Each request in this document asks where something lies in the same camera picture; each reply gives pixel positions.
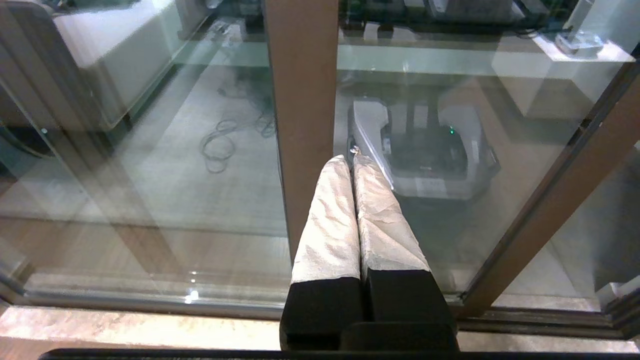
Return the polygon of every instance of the glass panel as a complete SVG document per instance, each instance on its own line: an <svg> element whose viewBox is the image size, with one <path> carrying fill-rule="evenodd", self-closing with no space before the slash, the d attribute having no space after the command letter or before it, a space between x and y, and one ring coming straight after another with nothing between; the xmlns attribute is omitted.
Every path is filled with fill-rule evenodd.
<svg viewBox="0 0 640 360"><path fill-rule="evenodd" d="M599 311L640 287L640 142L509 285L496 306Z"/></svg>
<svg viewBox="0 0 640 360"><path fill-rule="evenodd" d="M260 1L1 10L0 240L33 267L27 293L281 307Z"/></svg>
<svg viewBox="0 0 640 360"><path fill-rule="evenodd" d="M639 4L341 1L334 150L375 159L444 292L467 289L635 61Z"/></svg>

